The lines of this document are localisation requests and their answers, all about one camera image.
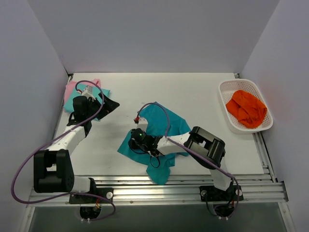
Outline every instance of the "table surface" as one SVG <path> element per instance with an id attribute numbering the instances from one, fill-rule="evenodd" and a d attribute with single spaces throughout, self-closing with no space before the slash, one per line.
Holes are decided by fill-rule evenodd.
<path id="1" fill-rule="evenodd" d="M 263 174 L 252 134 L 234 134 L 226 124 L 220 106 L 218 86 L 234 79 L 232 73 L 75 73 L 73 81 L 101 80 L 110 89 L 110 98 L 120 106 L 92 129 L 71 154 L 75 175 L 147 175 L 146 166 L 117 152 L 133 118 L 148 102 L 157 101 L 184 118 L 188 125 L 200 126 L 225 142 L 225 160 L 232 174 Z M 60 135 L 69 114 L 62 112 L 56 134 Z M 191 156 L 177 156 L 171 175 L 210 175 Z"/>

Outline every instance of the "white basket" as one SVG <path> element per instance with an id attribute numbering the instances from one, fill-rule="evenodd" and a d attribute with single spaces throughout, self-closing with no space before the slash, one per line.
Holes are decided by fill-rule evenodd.
<path id="1" fill-rule="evenodd" d="M 231 115 L 226 108 L 226 104 L 232 99 L 233 94 L 237 90 L 244 90 L 248 93 L 251 93 L 255 97 L 257 97 L 261 102 L 265 104 L 267 107 L 261 92 L 259 91 L 258 87 L 256 86 L 255 83 L 249 80 L 245 79 L 235 79 L 235 80 L 230 80 L 230 81 L 223 81 L 219 85 L 219 94 L 221 97 L 221 105 L 224 111 L 224 116 L 227 122 L 227 125 L 229 129 L 236 133 L 236 134 L 249 134 L 249 133 L 255 133 L 259 131 L 265 131 L 271 128 L 273 124 L 273 118 L 270 114 L 269 108 L 267 107 L 267 114 L 263 120 L 263 123 L 254 129 L 249 129 L 242 125 L 241 123 L 238 122 L 238 120 Z"/>

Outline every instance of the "orange cloth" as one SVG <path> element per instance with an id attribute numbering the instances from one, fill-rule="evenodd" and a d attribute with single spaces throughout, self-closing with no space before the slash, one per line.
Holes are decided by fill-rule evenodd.
<path id="1" fill-rule="evenodd" d="M 226 104 L 230 112 L 238 122 L 247 128 L 256 128 L 263 123 L 267 113 L 266 106 L 251 93 L 238 90 L 232 99 Z"/>

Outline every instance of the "purple cable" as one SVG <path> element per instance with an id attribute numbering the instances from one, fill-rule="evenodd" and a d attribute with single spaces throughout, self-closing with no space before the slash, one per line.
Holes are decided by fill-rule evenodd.
<path id="1" fill-rule="evenodd" d="M 140 115 L 140 112 L 142 111 L 143 108 L 145 108 L 145 106 L 151 105 L 151 104 L 154 104 L 154 105 L 159 106 L 159 107 L 164 111 L 164 113 L 165 113 L 165 115 L 166 115 L 166 117 L 167 117 L 167 120 L 168 120 L 168 127 L 167 127 L 167 129 L 166 129 L 166 131 L 165 131 L 165 137 L 167 137 L 168 131 L 169 131 L 169 126 L 170 126 L 169 115 L 168 115 L 168 113 L 166 112 L 165 108 L 164 108 L 162 105 L 160 105 L 160 104 L 158 104 L 158 103 L 156 103 L 156 102 L 147 103 L 147 104 L 145 104 L 145 105 L 138 111 L 137 117 Z M 222 172 L 224 175 L 226 175 L 227 177 L 229 177 L 229 178 L 231 178 L 231 179 L 233 179 L 233 180 L 235 181 L 236 187 L 237 187 L 237 190 L 238 190 L 238 193 L 237 193 L 237 201 L 236 201 L 236 205 L 235 205 L 235 208 L 234 208 L 233 212 L 232 212 L 229 216 L 227 216 L 227 218 L 232 217 L 232 216 L 234 215 L 234 213 L 235 213 L 235 211 L 236 211 L 236 208 L 237 208 L 237 206 L 238 206 L 238 203 L 239 203 L 239 193 L 240 193 L 240 191 L 239 191 L 239 184 L 238 184 L 237 179 L 236 179 L 232 174 L 227 173 L 226 171 L 224 171 L 223 169 L 221 169 L 221 168 L 219 168 L 218 166 L 214 165 L 214 164 L 211 163 L 209 160 L 205 159 L 204 157 L 202 157 L 202 156 L 199 155 L 198 153 L 192 151 L 191 149 L 189 149 L 189 148 L 183 146 L 182 144 L 179 144 L 178 142 L 175 142 L 174 140 L 172 140 L 172 139 L 170 139 L 170 138 L 168 138 L 168 140 L 171 141 L 172 143 L 176 144 L 177 146 L 181 147 L 181 148 L 184 149 L 185 151 L 187 151 L 190 155 L 194 155 L 194 156 L 200 158 L 201 160 L 203 160 L 204 162 L 206 162 L 207 164 L 209 164 L 209 165 L 212 166 L 213 168 L 217 169 L 218 171 Z"/>
<path id="2" fill-rule="evenodd" d="M 166 112 L 166 110 L 164 109 L 164 107 L 163 107 L 162 105 L 160 105 L 160 104 L 158 104 L 158 103 L 156 103 L 156 102 L 147 103 L 147 104 L 143 105 L 143 106 L 141 107 L 141 109 L 137 112 L 137 116 L 136 116 L 136 117 L 138 117 L 138 116 L 140 115 L 140 112 L 141 112 L 147 105 L 157 105 L 157 106 L 159 106 L 159 107 L 164 111 L 164 113 L 165 113 L 165 115 L 166 115 L 166 118 L 167 118 L 167 120 L 168 120 L 168 127 L 166 128 L 166 131 L 165 131 L 165 134 L 164 134 L 164 136 L 167 137 L 168 131 L 169 131 L 169 126 L 170 126 L 170 121 L 169 121 L 169 115 L 168 115 L 168 113 Z"/>
<path id="3" fill-rule="evenodd" d="M 103 103 L 104 103 L 104 94 L 103 94 L 102 89 L 101 89 L 97 84 L 95 84 L 95 83 L 93 83 L 93 82 L 91 82 L 91 81 L 83 80 L 83 81 L 79 81 L 79 82 L 76 83 L 76 85 L 75 85 L 75 89 L 76 89 L 76 90 L 77 90 L 77 85 L 78 85 L 79 83 L 81 83 L 81 82 L 91 83 L 91 84 L 93 84 L 95 87 L 97 87 L 97 88 L 100 90 L 100 92 L 101 92 L 101 94 L 102 94 L 102 104 L 101 104 L 100 108 L 99 108 L 98 111 L 97 111 L 94 115 L 92 115 L 90 118 L 88 118 L 88 119 L 82 121 L 81 123 L 77 124 L 77 125 L 74 126 L 71 130 L 68 130 L 68 131 L 64 132 L 63 134 L 61 134 L 61 135 L 58 136 L 57 138 L 55 138 L 55 139 L 53 139 L 53 140 L 51 140 L 51 141 L 45 143 L 44 145 L 40 146 L 39 148 L 37 148 L 34 152 L 32 152 L 32 153 L 25 159 L 25 161 L 24 161 L 24 162 L 20 165 L 20 167 L 17 169 L 17 171 L 16 171 L 16 173 L 15 173 L 15 175 L 14 175 L 14 177 L 13 177 L 12 183 L 11 183 L 11 195 L 12 195 L 12 197 L 14 198 L 14 200 L 16 200 L 17 202 L 22 203 L 22 204 L 35 204 L 35 203 L 45 202 L 45 201 L 48 201 L 48 200 L 52 200 L 52 199 L 55 199 L 55 198 L 58 198 L 58 197 L 62 197 L 62 196 L 66 196 L 66 195 L 69 195 L 69 194 L 70 194 L 69 192 L 66 192 L 66 193 L 62 193 L 62 194 L 59 194 L 59 195 L 56 195 L 56 196 L 48 197 L 48 198 L 41 199 L 41 200 L 37 200 L 37 201 L 24 201 L 24 200 L 22 200 L 22 199 L 19 199 L 19 198 L 16 196 L 14 187 L 15 187 L 16 180 L 17 180 L 18 175 L 20 174 L 21 170 L 22 170 L 23 167 L 26 165 L 26 163 L 27 163 L 38 151 L 42 150 L 43 148 L 46 148 L 47 146 L 49 146 L 49 145 L 52 144 L 53 142 L 55 142 L 55 141 L 57 141 L 58 139 L 60 139 L 60 138 L 62 138 L 62 137 L 64 137 L 64 136 L 66 136 L 68 133 L 70 133 L 71 131 L 73 131 L 73 130 L 76 129 L 77 127 L 81 126 L 81 125 L 84 124 L 85 122 L 88 122 L 88 121 L 94 119 L 94 118 L 97 116 L 97 114 L 101 111 L 101 109 L 102 109 L 102 107 L 103 107 Z M 89 193 L 76 193 L 76 194 L 78 194 L 78 195 L 85 195 L 85 196 L 93 196 L 93 197 L 100 198 L 100 199 L 102 199 L 102 200 L 104 200 L 104 201 L 110 203 L 110 204 L 114 207 L 114 211 L 113 211 L 112 213 L 110 213 L 110 214 L 108 214 L 108 215 L 106 215 L 106 216 L 100 217 L 100 218 L 96 218 L 96 220 L 104 219 L 104 218 L 106 218 L 106 217 L 108 217 L 108 216 L 110 216 L 110 215 L 113 215 L 113 214 L 115 213 L 115 211 L 116 211 L 115 205 L 114 205 L 111 201 L 109 201 L 109 200 L 107 200 L 107 199 L 105 199 L 105 198 L 103 198 L 103 197 L 101 197 L 101 196 L 97 196 L 97 195 L 93 195 L 93 194 L 89 194 Z"/>

